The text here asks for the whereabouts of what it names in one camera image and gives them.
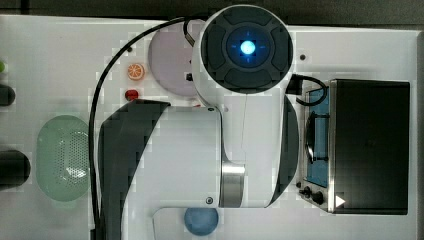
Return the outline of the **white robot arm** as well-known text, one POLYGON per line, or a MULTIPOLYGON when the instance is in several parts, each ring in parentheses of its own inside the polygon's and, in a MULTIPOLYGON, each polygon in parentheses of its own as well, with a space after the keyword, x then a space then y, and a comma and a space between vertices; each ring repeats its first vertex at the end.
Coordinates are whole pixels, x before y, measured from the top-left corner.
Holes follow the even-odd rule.
POLYGON ((102 123, 102 204, 91 240, 154 240, 164 208, 272 205, 298 164, 293 55, 286 25, 262 7, 212 15, 191 57, 200 106, 137 99, 102 123))

